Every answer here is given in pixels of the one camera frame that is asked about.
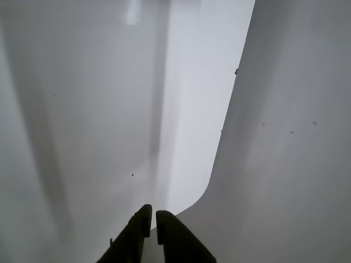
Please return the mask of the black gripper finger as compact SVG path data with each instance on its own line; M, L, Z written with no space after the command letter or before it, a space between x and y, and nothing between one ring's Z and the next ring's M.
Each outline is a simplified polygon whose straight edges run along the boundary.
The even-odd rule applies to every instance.
M152 206L143 205L129 220L109 248L97 261L99 263L141 262L144 239L150 237Z
M211 252L171 212L156 212L157 242L163 246L165 263L216 262Z

